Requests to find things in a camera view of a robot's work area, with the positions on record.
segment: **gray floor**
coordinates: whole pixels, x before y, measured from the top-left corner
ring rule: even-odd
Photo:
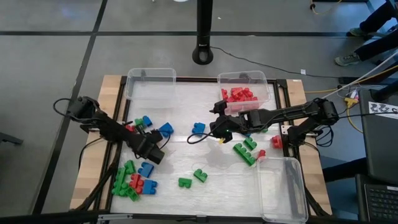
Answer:
[[[372,0],[377,8],[382,0]],[[0,1],[0,30],[93,29],[100,0]],[[333,3],[317,4],[324,11]],[[196,29],[196,1],[109,0],[102,31],[187,31]],[[264,32],[346,32],[370,15],[364,3],[341,3],[331,14],[316,16],[307,0],[215,0],[213,30]],[[61,117],[52,103],[69,97],[89,37],[0,35],[0,131],[25,140],[22,146],[0,145],[0,216],[28,214],[47,166]],[[267,78],[302,79],[307,91],[335,88],[336,79],[292,75],[232,58],[214,49],[214,61],[205,66],[192,62],[193,36],[97,37],[80,95],[98,96],[104,75],[125,75],[134,67],[170,67],[178,76],[215,77],[222,72],[262,70]],[[230,37],[211,38],[211,44],[240,57],[313,75],[360,76],[371,62],[338,67],[333,58],[361,46],[361,39],[342,37]],[[322,94],[307,95],[311,100]],[[345,105],[338,96],[339,111]],[[352,113],[359,113],[354,108]],[[360,119],[353,118],[360,127]],[[324,167],[364,156],[363,137],[342,119],[333,129],[335,141],[320,148]],[[44,212],[69,208],[77,175],[78,155],[86,134],[71,124],[55,169]],[[330,197],[341,188],[328,185]],[[339,206],[331,200],[332,206]],[[342,208],[340,213],[351,212]]]

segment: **wooden board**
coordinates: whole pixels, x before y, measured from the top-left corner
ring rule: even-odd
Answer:
[[[287,89],[289,91],[291,106],[307,102],[301,80],[287,80]],[[303,121],[305,121],[305,118],[297,119],[294,121],[294,125],[298,125]],[[314,138],[307,137],[305,141],[316,146]],[[324,211],[331,214],[329,196],[326,190],[325,180],[323,179],[319,153],[312,147],[303,145],[300,146],[300,157],[307,189],[311,192],[314,199],[322,206]]]
[[[98,102],[103,111],[108,116],[112,117],[114,107],[116,104],[116,98],[119,91],[121,76],[118,75],[106,75],[99,92]],[[287,80],[287,86],[289,89],[290,104],[299,105],[306,102],[303,84],[301,80]],[[280,98],[284,99],[283,91],[279,90]],[[119,112],[118,120],[121,121],[123,115],[124,104],[126,99],[122,99],[121,109]],[[285,107],[284,100],[281,100],[281,106]],[[296,120],[295,124],[300,124],[303,119]],[[90,133],[88,135],[87,142],[90,142],[98,138],[98,133]],[[315,144],[313,138],[307,138],[307,142]],[[106,142],[102,141],[88,147],[85,150],[81,167],[77,177],[75,190],[73,192],[72,201],[70,208],[79,206],[84,199],[90,194],[95,185],[98,183],[101,166],[103,163],[103,157],[105,154]],[[331,214],[331,208],[329,203],[328,194],[326,191],[326,184],[323,180],[322,168],[320,165],[318,152],[309,146],[300,147],[300,155],[303,166],[303,173],[305,179],[305,185],[314,196],[315,200],[322,206],[322,208]],[[104,208],[105,201],[107,198],[109,188],[109,181],[104,186],[103,195],[101,198],[100,208]]]

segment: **pole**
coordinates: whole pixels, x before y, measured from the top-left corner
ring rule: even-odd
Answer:
[[[213,0],[198,0],[197,45],[192,52],[192,60],[199,65],[207,65],[213,61],[213,52],[210,49],[212,13]]]

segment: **green block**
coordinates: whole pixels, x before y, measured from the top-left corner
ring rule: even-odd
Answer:
[[[236,153],[238,153],[242,159],[249,165],[253,165],[256,162],[256,159],[251,156],[250,152],[247,152],[245,148],[242,147],[241,143],[237,143],[234,146],[234,150]]]
[[[203,183],[204,183],[204,182],[206,181],[206,179],[207,179],[207,173],[202,172],[201,169],[197,169],[197,170],[193,173],[193,175],[194,175],[197,179],[199,179],[200,181],[202,181]]]
[[[257,146],[257,143],[253,141],[253,138],[250,137],[246,138],[243,143],[249,148],[250,151],[255,149]]]
[[[178,178],[178,186],[191,188],[192,180],[187,178]]]
[[[136,126],[144,129],[145,124],[144,124],[144,120],[142,118],[134,119],[134,122],[135,122]]]
[[[113,195],[119,195],[125,176],[126,176],[126,168],[124,167],[119,168],[118,174],[116,174],[116,181],[113,183],[113,189],[112,189]]]
[[[137,192],[132,189],[131,187],[128,187],[126,190],[126,194],[127,196],[129,196],[129,198],[133,201],[136,202],[139,200],[139,195],[137,194]]]
[[[119,196],[127,197],[127,189],[128,188],[129,188],[129,185],[127,183],[123,183],[121,186],[121,190],[119,191]]]
[[[126,168],[126,174],[135,174],[136,167],[134,167],[134,162],[132,160],[127,161],[124,164],[124,168]]]

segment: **laptop keyboard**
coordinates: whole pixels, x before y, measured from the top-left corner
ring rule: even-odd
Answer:
[[[370,220],[398,222],[398,187],[365,185]]]

